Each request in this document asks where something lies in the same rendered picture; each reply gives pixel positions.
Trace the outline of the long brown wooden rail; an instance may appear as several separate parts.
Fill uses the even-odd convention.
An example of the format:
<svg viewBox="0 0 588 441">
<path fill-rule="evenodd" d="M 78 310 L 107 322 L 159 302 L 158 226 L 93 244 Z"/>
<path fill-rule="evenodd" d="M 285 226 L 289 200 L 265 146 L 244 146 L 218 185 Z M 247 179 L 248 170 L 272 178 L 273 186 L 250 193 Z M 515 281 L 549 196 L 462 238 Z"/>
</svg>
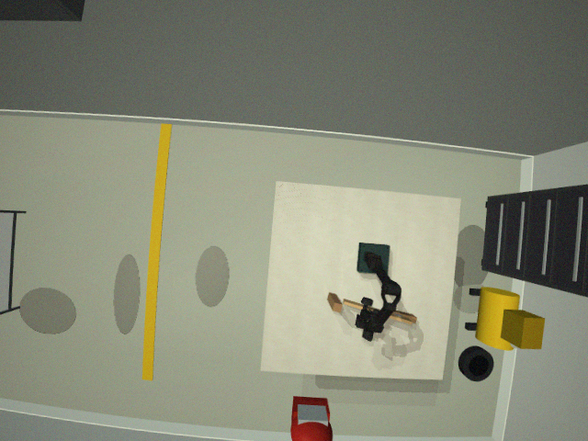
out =
<svg viewBox="0 0 588 441">
<path fill-rule="evenodd" d="M 364 307 L 363 304 L 360 304 L 360 303 L 357 303 L 357 302 L 354 302 L 354 301 L 351 301 L 351 300 L 346 300 L 346 299 L 343 299 L 343 304 L 344 305 L 351 306 L 351 307 L 354 307 L 354 308 L 357 308 L 357 309 L 360 309 L 360 310 L 363 310 L 363 307 Z M 375 307 L 372 307 L 372 308 L 371 307 L 367 307 L 367 309 L 371 309 L 372 311 L 374 311 L 374 309 L 377 309 L 377 308 L 375 308 Z M 377 309 L 377 310 L 380 311 L 380 309 Z M 406 322 L 406 323 L 409 323 L 410 325 L 412 325 L 412 323 L 413 323 L 410 318 L 407 318 L 407 317 L 404 317 L 404 316 L 403 317 L 402 316 L 399 317 L 399 316 L 396 316 L 396 314 L 394 314 L 394 313 L 390 316 L 390 319 L 392 319 L 392 320 L 398 320 L 398 321 L 401 321 L 401 322 Z"/>
</svg>

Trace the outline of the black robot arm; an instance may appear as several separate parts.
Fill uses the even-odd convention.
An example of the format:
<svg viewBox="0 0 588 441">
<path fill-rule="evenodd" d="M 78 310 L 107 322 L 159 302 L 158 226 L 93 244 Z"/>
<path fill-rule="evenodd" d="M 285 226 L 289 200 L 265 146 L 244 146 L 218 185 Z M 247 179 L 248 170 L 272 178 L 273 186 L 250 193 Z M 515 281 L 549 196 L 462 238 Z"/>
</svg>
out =
<svg viewBox="0 0 588 441">
<path fill-rule="evenodd" d="M 383 263 L 380 255 L 364 252 L 363 262 L 366 262 L 369 270 L 376 272 L 382 283 L 382 308 L 380 309 L 380 311 L 377 309 L 374 309 L 374 311 L 369 309 L 371 313 L 367 313 L 364 317 L 364 320 L 367 323 L 367 325 L 364 327 L 362 337 L 371 342 L 371 340 L 373 339 L 373 333 L 382 333 L 384 329 L 383 324 L 397 310 L 397 304 L 401 300 L 401 286 L 390 279 L 390 276 L 382 267 Z M 387 302 L 385 299 L 385 295 L 396 296 L 396 298 L 392 303 Z"/>
</svg>

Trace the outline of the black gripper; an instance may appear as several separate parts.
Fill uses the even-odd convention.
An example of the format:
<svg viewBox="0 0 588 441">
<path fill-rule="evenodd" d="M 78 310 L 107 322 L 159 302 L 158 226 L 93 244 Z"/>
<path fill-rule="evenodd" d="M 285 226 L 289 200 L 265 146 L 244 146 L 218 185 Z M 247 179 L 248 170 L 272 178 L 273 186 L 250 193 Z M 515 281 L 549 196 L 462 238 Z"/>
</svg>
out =
<svg viewBox="0 0 588 441">
<path fill-rule="evenodd" d="M 372 307 L 373 305 L 373 299 L 369 299 L 369 298 L 365 298 L 363 297 L 363 299 L 361 300 L 361 303 L 364 304 L 363 310 L 361 310 L 360 315 L 357 314 L 356 315 L 356 327 L 360 328 L 360 329 L 364 329 L 364 327 L 367 325 L 367 323 L 364 320 L 364 317 L 367 313 L 371 313 L 368 310 L 368 306 Z"/>
</svg>

